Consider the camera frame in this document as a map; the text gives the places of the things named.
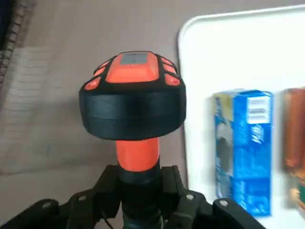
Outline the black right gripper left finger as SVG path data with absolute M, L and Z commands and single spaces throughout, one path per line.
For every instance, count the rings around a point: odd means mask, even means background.
M 116 217 L 119 197 L 117 166 L 108 165 L 93 188 L 59 204 L 41 199 L 1 225 L 2 229 L 93 229 L 100 220 Z

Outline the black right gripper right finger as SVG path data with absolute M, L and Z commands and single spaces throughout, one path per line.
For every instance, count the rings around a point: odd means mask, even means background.
M 205 196 L 184 187 L 178 166 L 162 167 L 159 207 L 166 229 L 264 229 L 229 198 L 208 203 Z

